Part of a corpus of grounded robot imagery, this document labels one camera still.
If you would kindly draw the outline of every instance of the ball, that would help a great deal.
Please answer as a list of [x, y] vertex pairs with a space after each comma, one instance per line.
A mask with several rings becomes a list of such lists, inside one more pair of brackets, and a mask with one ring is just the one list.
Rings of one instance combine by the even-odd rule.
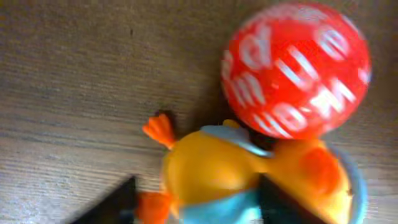
[[344, 123], [370, 78], [362, 33], [321, 4], [261, 11], [233, 35], [222, 60], [223, 91], [237, 116], [282, 139], [315, 138]]

